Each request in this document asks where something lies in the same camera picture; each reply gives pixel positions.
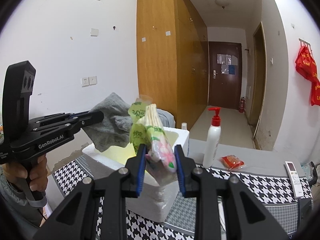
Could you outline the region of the person's left hand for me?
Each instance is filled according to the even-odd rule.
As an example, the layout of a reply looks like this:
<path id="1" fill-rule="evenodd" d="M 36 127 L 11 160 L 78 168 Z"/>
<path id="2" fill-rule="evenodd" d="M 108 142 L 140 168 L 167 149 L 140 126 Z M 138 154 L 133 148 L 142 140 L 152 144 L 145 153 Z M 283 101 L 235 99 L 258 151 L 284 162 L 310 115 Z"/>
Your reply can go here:
<path id="1" fill-rule="evenodd" d="M 18 191 L 23 191 L 19 179 L 30 179 L 30 190 L 44 192 L 48 184 L 47 157 L 42 155 L 37 160 L 37 165 L 28 172 L 21 164 L 16 162 L 2 165 L 6 180 Z"/>

